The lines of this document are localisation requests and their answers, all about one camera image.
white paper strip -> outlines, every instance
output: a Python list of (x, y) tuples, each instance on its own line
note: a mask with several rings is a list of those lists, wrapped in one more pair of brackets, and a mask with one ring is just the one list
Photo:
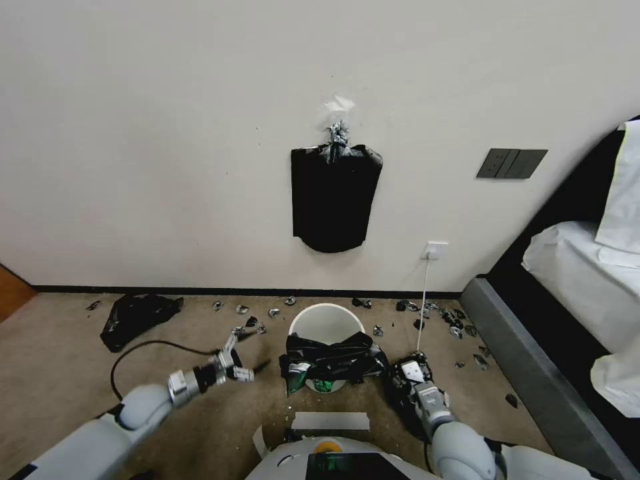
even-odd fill
[(294, 430), (369, 430), (365, 412), (296, 412)]

white cable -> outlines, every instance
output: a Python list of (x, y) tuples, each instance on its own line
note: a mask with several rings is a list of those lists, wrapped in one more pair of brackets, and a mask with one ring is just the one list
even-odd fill
[(416, 351), (420, 351), (420, 335), (422, 334), (422, 328), (424, 327), (425, 320), (425, 302), (427, 297), (427, 273), (429, 272), (429, 259), (427, 258), (427, 266), (425, 267), (425, 286), (422, 288), (422, 307), (420, 308), (420, 330), (418, 330), (418, 344), (416, 345)]

trash bin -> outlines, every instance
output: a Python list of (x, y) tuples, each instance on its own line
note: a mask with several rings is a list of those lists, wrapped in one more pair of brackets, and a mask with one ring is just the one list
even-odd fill
[[(318, 303), (305, 308), (291, 322), (289, 335), (296, 332), (299, 337), (331, 345), (342, 342), (354, 333), (365, 332), (358, 317), (340, 305)], [(318, 393), (333, 393), (347, 381), (333, 382), (307, 380), (307, 386)]]

wooden door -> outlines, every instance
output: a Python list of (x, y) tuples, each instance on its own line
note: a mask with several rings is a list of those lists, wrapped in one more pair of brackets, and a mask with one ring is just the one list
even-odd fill
[(35, 291), (0, 265), (0, 321), (22, 307), (35, 295)]

white bedsheet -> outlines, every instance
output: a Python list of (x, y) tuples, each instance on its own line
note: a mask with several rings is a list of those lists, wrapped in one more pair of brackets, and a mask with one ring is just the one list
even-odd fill
[(554, 225), (531, 239), (522, 265), (612, 353), (594, 363), (594, 388), (640, 417), (640, 269), (600, 261), (608, 247), (595, 242), (596, 230)]

